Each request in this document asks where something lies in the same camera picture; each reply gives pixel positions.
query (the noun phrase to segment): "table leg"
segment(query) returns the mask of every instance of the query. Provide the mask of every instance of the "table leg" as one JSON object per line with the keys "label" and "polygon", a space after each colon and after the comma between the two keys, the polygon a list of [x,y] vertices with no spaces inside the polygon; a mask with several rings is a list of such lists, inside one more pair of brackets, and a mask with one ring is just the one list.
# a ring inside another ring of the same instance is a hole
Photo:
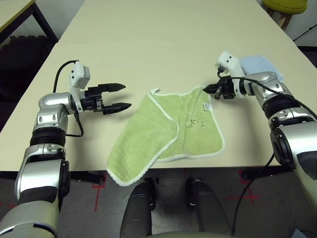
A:
{"label": "table leg", "polygon": [[260,169],[261,168],[242,171],[241,177],[243,180],[251,180],[254,178],[257,179],[257,178],[268,177],[271,175],[277,175],[277,174],[282,174],[282,173],[287,173],[287,172],[293,171],[291,168],[284,167],[284,166],[271,166],[271,167],[267,167],[259,175]]}
{"label": "table leg", "polygon": [[22,12],[16,19],[14,19],[6,28],[0,32],[0,43],[2,43],[6,38],[8,38],[13,31],[15,31],[30,15],[32,15],[33,10],[29,7],[24,12]]}
{"label": "table leg", "polygon": [[[16,180],[17,175],[17,171],[0,171],[0,179]],[[103,175],[96,175],[88,171],[70,172],[70,179],[95,184],[101,184],[105,181],[105,177]]]}
{"label": "table leg", "polygon": [[35,20],[38,22],[38,24],[40,25],[40,27],[42,28],[42,30],[44,31],[48,39],[54,44],[57,43],[58,42],[57,36],[55,35],[54,31],[51,29],[50,25],[44,18],[43,14],[41,13],[36,3],[33,3],[30,7],[33,9],[33,16]]}
{"label": "table leg", "polygon": [[96,175],[88,171],[73,171],[70,172],[70,179],[80,182],[102,184],[105,180],[105,177],[103,175]]}

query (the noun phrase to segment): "black cable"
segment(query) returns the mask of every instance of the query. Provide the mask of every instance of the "black cable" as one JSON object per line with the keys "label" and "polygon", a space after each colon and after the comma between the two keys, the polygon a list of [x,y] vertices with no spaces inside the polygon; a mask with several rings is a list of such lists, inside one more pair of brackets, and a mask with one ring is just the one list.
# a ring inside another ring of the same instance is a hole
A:
{"label": "black cable", "polygon": [[314,233],[314,232],[311,232],[311,231],[301,230],[300,232],[301,232],[301,233],[309,233],[309,234],[312,234],[312,235],[314,235],[314,236],[317,237],[317,234]]}
{"label": "black cable", "polygon": [[316,27],[316,26],[317,26],[317,24],[314,25],[314,26],[312,26],[312,27],[310,27],[307,31],[305,31],[302,35],[298,36],[298,37],[297,37],[296,39],[294,39],[293,41],[296,41],[298,38],[304,36],[307,32],[311,31],[311,30],[312,30],[314,27]]}
{"label": "black cable", "polygon": [[[265,166],[263,166],[259,171],[258,171],[258,175],[262,173],[262,171],[264,169],[266,169],[270,163],[272,162],[272,160],[274,159],[274,154],[272,154],[270,160],[267,162],[267,164]],[[244,190],[242,191],[242,194],[238,200],[238,203],[236,205],[236,210],[234,211],[234,218],[233,218],[233,223],[232,223],[232,229],[231,229],[231,235],[234,236],[235,232],[236,232],[236,222],[237,222],[237,216],[238,216],[238,210],[239,210],[239,206],[240,203],[242,201],[243,195],[246,193],[246,191],[248,190],[248,188],[251,186],[251,184],[254,182],[254,180],[256,179],[256,177],[254,177],[253,179],[250,180],[250,182],[246,185],[246,187],[244,188]]]}
{"label": "black cable", "polygon": [[68,64],[70,63],[76,63],[77,60],[70,60],[70,61],[67,61],[65,62],[64,64],[62,64],[61,67],[59,67],[58,71],[57,71],[57,74],[56,74],[56,77],[55,77],[55,82],[54,82],[54,87],[53,87],[53,93],[56,93],[56,87],[57,87],[57,81],[58,81],[58,77],[59,77],[59,74],[61,72],[61,70]]}
{"label": "black cable", "polygon": [[[62,71],[62,69],[63,69],[66,65],[68,65],[68,64],[70,64],[70,63],[76,63],[76,62],[77,62],[77,60],[69,60],[69,61],[65,62],[64,64],[62,64],[61,67],[59,67],[59,69],[58,69],[58,71],[57,71],[57,73],[56,73],[56,77],[55,77],[55,82],[54,82],[54,87],[53,87],[53,93],[56,93],[56,87],[57,87],[58,77],[59,77],[59,74],[60,74],[60,72]],[[82,137],[82,136],[84,135],[84,129],[83,129],[83,126],[82,126],[82,124],[81,124],[81,122],[80,122],[78,111],[76,111],[76,112],[74,113],[74,117],[75,117],[75,119],[76,119],[76,121],[77,121],[77,124],[78,124],[78,126],[79,126],[79,128],[80,128],[80,135],[66,134],[66,136]]]}
{"label": "black cable", "polygon": [[257,81],[254,80],[254,79],[245,78],[245,77],[231,77],[231,79],[242,79],[242,80],[247,80],[247,81],[256,83],[257,85],[259,85],[260,87],[266,89],[267,91],[270,91],[270,92],[275,93],[275,94],[277,94],[277,95],[280,95],[280,96],[283,96],[283,97],[285,97],[285,98],[288,98],[288,99],[290,99],[290,100],[292,100],[292,101],[294,101],[294,102],[297,102],[297,103],[298,103],[299,105],[301,105],[303,108],[306,108],[306,109],[310,112],[310,114],[312,114],[313,117],[315,117],[315,119],[317,119],[317,115],[316,115],[309,107],[307,107],[304,103],[298,101],[297,99],[295,99],[295,98],[293,98],[293,97],[291,97],[291,96],[289,96],[289,95],[287,95],[287,94],[284,94],[284,93],[281,93],[281,92],[277,92],[277,91],[275,91],[275,90],[272,90],[272,89],[270,89],[270,88],[264,86],[263,84],[257,82]]}
{"label": "black cable", "polygon": [[78,111],[76,111],[76,112],[74,113],[74,117],[75,117],[75,119],[76,119],[76,121],[77,121],[77,124],[78,124],[78,126],[79,126],[79,128],[80,128],[80,135],[66,134],[66,136],[82,137],[82,136],[84,135],[84,129],[83,129],[83,126],[82,126],[82,124],[81,124],[81,122],[80,122],[80,120],[79,120],[79,113],[78,113]]}

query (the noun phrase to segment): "wall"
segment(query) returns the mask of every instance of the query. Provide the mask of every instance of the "wall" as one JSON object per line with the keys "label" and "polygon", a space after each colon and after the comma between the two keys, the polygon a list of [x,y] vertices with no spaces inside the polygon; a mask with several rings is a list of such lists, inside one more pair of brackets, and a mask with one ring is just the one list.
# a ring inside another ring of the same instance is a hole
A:
{"label": "wall", "polygon": [[[256,0],[262,7],[262,0]],[[293,15],[289,25],[287,26],[285,33],[291,38],[295,39],[310,27],[317,23],[317,0],[308,0],[307,9],[305,12],[297,15]],[[272,18],[276,20],[278,13],[275,13]],[[317,27],[299,38],[295,42],[298,46],[317,46]]]}
{"label": "wall", "polygon": [[[85,0],[37,0],[36,4],[56,36],[60,38]],[[13,36],[44,35],[33,16],[13,33]]]}

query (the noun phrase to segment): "white towel edge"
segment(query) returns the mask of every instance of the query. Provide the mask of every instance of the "white towel edge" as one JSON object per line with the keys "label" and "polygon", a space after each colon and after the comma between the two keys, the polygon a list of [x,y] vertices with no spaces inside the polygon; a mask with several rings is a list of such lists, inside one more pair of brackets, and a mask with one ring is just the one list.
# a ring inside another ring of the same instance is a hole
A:
{"label": "white towel edge", "polygon": [[123,182],[121,181],[108,167],[106,168],[108,174],[112,177],[112,179],[119,184],[120,186],[129,186],[136,181],[140,180],[140,178],[149,170],[149,168],[154,164],[154,162],[158,159],[158,157],[165,151],[167,150],[175,141],[178,139],[178,134],[179,134],[179,123],[174,120],[173,118],[170,117],[169,114],[162,108],[162,106],[155,100],[155,98],[152,96],[152,91],[147,94],[148,97],[155,103],[155,105],[163,112],[163,114],[170,120],[174,121],[177,125],[177,130],[176,130],[176,137],[173,138],[171,141],[169,141],[158,153],[156,153],[153,158],[150,160],[150,162],[144,167],[144,169],[132,180],[128,182]]}
{"label": "white towel edge", "polygon": [[[175,141],[177,141],[178,139],[178,134],[179,134],[179,123],[174,120],[173,118],[170,117],[170,115],[167,114],[167,112],[162,108],[162,106],[155,100],[155,98],[152,96],[152,95],[157,95],[157,96],[168,96],[168,95],[178,95],[178,96],[184,96],[184,95],[187,95],[187,94],[190,94],[192,93],[194,90],[196,90],[197,88],[204,88],[204,87],[201,87],[201,86],[197,86],[195,87],[194,89],[192,89],[191,91],[187,92],[187,93],[184,93],[184,94],[175,94],[175,93],[171,93],[171,94],[158,94],[157,91],[159,91],[159,88],[155,88],[153,90],[151,90],[147,95],[148,97],[155,103],[155,105],[163,112],[163,114],[170,120],[174,121],[177,125],[177,131],[176,131],[176,137],[174,139],[172,139],[170,142],[168,142],[156,155],[153,156],[153,158],[150,160],[150,162],[147,164],[147,166],[144,167],[144,169],[132,180],[128,181],[128,182],[123,182],[121,181],[110,169],[108,169],[108,167],[106,168],[108,174],[112,177],[112,179],[120,186],[129,186],[133,183],[135,183],[136,181],[140,180],[141,177],[149,170],[149,168],[154,164],[154,162],[158,159],[158,157],[165,151],[167,150]],[[208,94],[208,97],[209,97],[209,102],[210,102],[210,105],[212,106],[211,104],[211,96],[210,94]],[[173,160],[176,160],[176,159],[181,159],[181,158],[187,158],[187,159],[202,159],[202,158],[210,158],[210,157],[214,157],[214,156],[217,156],[219,154],[221,154],[224,149],[225,149],[225,140],[224,140],[224,137],[223,137],[223,134],[220,130],[220,127],[214,117],[214,114],[213,114],[213,110],[211,111],[211,116],[213,118],[213,121],[214,123],[216,124],[217,126],[217,129],[219,131],[219,134],[220,134],[220,137],[221,137],[221,140],[222,140],[222,148],[215,152],[215,153],[211,153],[211,154],[204,154],[204,155],[186,155],[186,154],[183,154],[183,155],[175,155],[175,156],[172,156],[172,157],[168,157],[168,158],[165,158],[165,159],[160,159],[158,161],[158,163],[163,163],[163,162],[169,162],[169,161],[173,161]]]}

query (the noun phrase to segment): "light blue cloth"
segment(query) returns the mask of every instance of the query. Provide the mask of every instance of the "light blue cloth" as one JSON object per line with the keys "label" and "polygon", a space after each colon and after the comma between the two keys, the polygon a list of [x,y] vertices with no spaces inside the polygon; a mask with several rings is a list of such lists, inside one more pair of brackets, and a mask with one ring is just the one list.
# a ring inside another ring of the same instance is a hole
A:
{"label": "light blue cloth", "polygon": [[299,229],[296,229],[292,238],[307,238],[303,233],[299,231]]}
{"label": "light blue cloth", "polygon": [[276,73],[278,81],[284,81],[283,75],[264,56],[247,56],[240,59],[240,64],[245,74],[270,71]]}

